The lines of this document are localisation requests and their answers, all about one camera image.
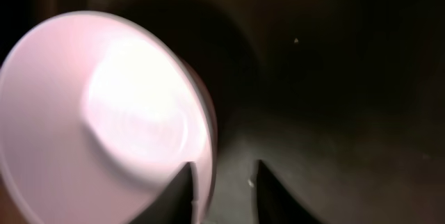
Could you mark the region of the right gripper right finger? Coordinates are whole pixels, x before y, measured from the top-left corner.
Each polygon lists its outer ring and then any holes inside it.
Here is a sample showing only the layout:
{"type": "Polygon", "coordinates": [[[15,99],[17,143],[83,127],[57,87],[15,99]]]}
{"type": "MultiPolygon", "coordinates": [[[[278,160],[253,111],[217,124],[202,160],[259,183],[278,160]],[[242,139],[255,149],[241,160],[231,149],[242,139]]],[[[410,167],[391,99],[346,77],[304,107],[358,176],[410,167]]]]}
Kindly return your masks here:
{"type": "Polygon", "coordinates": [[[263,160],[257,161],[256,209],[258,224],[321,224],[287,191],[263,160]]]}

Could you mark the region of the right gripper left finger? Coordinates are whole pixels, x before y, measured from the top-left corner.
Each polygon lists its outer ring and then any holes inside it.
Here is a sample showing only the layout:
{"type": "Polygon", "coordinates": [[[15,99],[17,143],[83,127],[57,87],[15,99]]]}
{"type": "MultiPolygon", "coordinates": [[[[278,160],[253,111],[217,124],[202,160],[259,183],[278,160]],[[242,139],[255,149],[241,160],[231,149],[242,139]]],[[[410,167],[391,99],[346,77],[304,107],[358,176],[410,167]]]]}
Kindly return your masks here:
{"type": "Polygon", "coordinates": [[[193,169],[186,163],[158,198],[130,224],[191,224],[193,169]]]}

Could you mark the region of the white bowl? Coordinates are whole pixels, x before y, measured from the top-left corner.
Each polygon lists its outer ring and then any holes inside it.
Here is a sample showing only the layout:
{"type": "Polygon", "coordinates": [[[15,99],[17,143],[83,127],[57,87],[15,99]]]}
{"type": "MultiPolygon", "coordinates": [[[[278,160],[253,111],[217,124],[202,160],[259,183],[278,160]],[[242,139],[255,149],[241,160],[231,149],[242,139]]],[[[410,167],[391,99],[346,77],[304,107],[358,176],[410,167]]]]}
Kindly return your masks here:
{"type": "Polygon", "coordinates": [[[29,223],[130,223],[186,163],[201,223],[217,141],[200,76],[122,17],[47,19],[1,66],[1,176],[29,223]]]}

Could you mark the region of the dark brown serving tray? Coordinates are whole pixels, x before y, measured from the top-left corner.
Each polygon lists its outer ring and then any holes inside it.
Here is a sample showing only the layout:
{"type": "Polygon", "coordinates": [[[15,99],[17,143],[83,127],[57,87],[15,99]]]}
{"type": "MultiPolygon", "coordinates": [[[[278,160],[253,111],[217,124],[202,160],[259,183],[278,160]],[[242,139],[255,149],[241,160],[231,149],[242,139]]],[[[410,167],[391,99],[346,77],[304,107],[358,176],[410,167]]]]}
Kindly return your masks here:
{"type": "Polygon", "coordinates": [[[444,0],[34,0],[126,17],[211,93],[208,223],[253,223],[263,159],[328,223],[444,222],[444,0]]]}

